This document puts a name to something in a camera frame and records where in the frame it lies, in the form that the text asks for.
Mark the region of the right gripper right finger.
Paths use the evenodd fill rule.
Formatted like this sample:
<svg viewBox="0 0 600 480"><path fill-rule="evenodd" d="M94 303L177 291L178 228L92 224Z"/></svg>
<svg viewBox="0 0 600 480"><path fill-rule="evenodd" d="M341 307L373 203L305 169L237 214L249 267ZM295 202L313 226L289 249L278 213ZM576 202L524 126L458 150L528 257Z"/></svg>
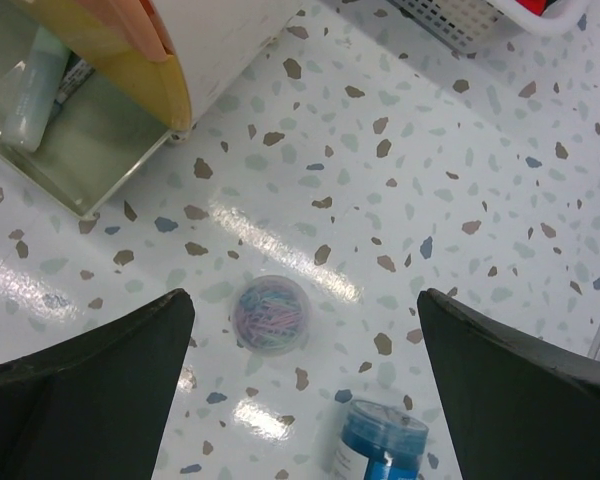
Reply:
<svg viewBox="0 0 600 480"><path fill-rule="evenodd" d="M600 362L428 289L421 330L465 479L600 479Z"/></svg>

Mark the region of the teal-tipped pen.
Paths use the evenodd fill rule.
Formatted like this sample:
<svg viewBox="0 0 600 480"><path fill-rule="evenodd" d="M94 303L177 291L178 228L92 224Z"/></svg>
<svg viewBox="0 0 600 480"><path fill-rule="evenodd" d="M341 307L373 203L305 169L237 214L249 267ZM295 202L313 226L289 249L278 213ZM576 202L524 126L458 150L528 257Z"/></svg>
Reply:
<svg viewBox="0 0 600 480"><path fill-rule="evenodd" d="M64 103L93 75L95 69L84 59L72 53L60 82L49 121L52 121L62 110Z"/></svg>

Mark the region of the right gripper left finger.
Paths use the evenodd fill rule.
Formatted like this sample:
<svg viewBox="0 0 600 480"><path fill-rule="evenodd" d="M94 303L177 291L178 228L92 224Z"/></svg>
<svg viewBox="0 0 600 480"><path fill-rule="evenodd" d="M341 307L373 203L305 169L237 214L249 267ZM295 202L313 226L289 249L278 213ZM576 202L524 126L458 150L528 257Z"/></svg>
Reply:
<svg viewBox="0 0 600 480"><path fill-rule="evenodd" d="M0 364L0 479L151 478L194 325L175 289Z"/></svg>

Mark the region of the beige round drawer organizer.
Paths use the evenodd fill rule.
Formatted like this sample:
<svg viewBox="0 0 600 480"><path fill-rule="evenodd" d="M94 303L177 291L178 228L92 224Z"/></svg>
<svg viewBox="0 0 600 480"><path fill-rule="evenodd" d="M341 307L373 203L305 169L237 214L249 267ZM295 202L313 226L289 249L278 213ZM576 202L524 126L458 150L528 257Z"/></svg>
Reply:
<svg viewBox="0 0 600 480"><path fill-rule="evenodd" d="M0 159L79 218L199 118L284 29L296 1L0 1ZM26 152L1 132L38 28L93 75Z"/></svg>

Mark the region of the clear green-capped tube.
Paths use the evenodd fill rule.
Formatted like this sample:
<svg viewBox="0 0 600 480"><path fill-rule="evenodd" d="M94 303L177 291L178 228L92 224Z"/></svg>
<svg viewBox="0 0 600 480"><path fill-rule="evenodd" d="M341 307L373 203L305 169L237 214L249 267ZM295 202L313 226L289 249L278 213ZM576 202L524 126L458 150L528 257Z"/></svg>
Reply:
<svg viewBox="0 0 600 480"><path fill-rule="evenodd" d="M38 28L4 122L3 143L26 152L38 149L70 54L52 32Z"/></svg>

